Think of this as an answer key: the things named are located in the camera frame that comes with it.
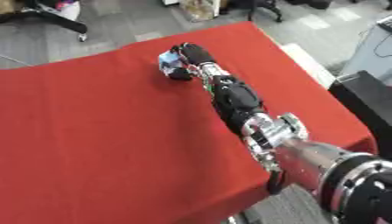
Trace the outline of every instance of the wires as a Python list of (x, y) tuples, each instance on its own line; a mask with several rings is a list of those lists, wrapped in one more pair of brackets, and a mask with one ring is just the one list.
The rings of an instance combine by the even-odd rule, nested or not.
[(27, 67), (32, 67), (32, 65), (30, 65), (30, 64), (27, 64), (27, 63), (25, 63), (23, 61), (20, 61), (18, 59), (13, 59), (13, 58), (7, 57), (7, 56), (2, 55), (2, 54), (0, 54), (0, 58), (11, 60), (13, 62), (17, 62), (17, 63), (22, 64), (22, 65), (27, 66)]
[(375, 47), (375, 49), (373, 50), (374, 54), (379, 57), (379, 58), (388, 58), (388, 57), (392, 57), (392, 54), (387, 54), (387, 55), (380, 55), (377, 51), (378, 48), (385, 43), (385, 41), (387, 41), (387, 39), (389, 39), (390, 37), (392, 37), (392, 34), (389, 34), (389, 36), (387, 36), (385, 39), (383, 39), (380, 43), (378, 43), (378, 45)]

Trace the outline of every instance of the chair leg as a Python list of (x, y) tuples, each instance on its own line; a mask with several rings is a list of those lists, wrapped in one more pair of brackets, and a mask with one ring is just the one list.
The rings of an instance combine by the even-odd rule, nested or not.
[(386, 8), (387, 11), (392, 11), (392, 0), (389, 0), (389, 6)]
[(255, 11), (256, 11), (256, 8), (257, 8), (257, 2), (256, 2), (257, 0), (252, 0), (251, 1), (251, 8), (250, 8), (250, 11), (249, 11), (249, 14), (248, 14), (248, 21), (253, 21), (253, 16), (255, 15)]
[(88, 32), (88, 27), (85, 24), (54, 15), (50, 12), (41, 11), (39, 16), (48, 23), (59, 25), (68, 30), (78, 32), (79, 34), (86, 34)]
[(37, 12), (35, 12), (35, 11), (6, 13), (3, 15), (0, 15), (0, 24), (8, 23), (13, 20), (34, 17), (36, 15), (37, 15)]
[(269, 11), (274, 12), (277, 16), (276, 21), (278, 23), (281, 23), (283, 21), (282, 20), (282, 12), (273, 3), (260, 2), (257, 6), (263, 7), (264, 9), (267, 9)]

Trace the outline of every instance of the silver metal arm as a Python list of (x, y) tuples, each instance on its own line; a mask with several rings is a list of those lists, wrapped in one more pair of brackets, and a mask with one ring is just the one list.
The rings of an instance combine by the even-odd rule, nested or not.
[[(230, 75), (215, 63), (201, 66), (200, 71), (197, 76), (211, 93), (214, 76)], [(243, 123), (241, 133), (251, 155), (265, 170), (286, 172), (291, 181), (317, 200), (334, 222), (378, 224), (390, 221), (389, 213), (375, 206), (381, 204), (377, 202), (380, 198), (392, 192), (390, 176), (377, 178), (392, 174), (389, 161), (369, 153), (308, 141), (306, 127), (291, 113), (276, 119), (266, 113), (254, 113)]]
[[(169, 77), (181, 64), (172, 58), (171, 54), (160, 57), (161, 70)], [(309, 141), (306, 127), (296, 116), (286, 113), (272, 118), (258, 108), (261, 103), (249, 86), (216, 63), (190, 65), (185, 70), (202, 80), (220, 118), (271, 173), (269, 180), (285, 172), (337, 223), (392, 224), (391, 162)], [(222, 92), (224, 99), (216, 99)]]

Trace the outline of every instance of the table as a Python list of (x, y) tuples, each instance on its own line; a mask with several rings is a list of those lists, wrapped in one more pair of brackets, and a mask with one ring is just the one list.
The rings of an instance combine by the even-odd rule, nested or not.
[(250, 84), (311, 139), (376, 152), (357, 118), (249, 22), (0, 70), (0, 222), (217, 223), (268, 196), (268, 174), (199, 82), (158, 71), (188, 41)]

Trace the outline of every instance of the red tablecloth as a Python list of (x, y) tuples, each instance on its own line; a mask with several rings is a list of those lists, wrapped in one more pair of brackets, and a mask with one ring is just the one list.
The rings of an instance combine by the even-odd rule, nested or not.
[(0, 71), (0, 223), (217, 223), (266, 196), (267, 173), (200, 83), (166, 79), (158, 55), (200, 44), (273, 116), (314, 140), (375, 151), (367, 128), (251, 23)]

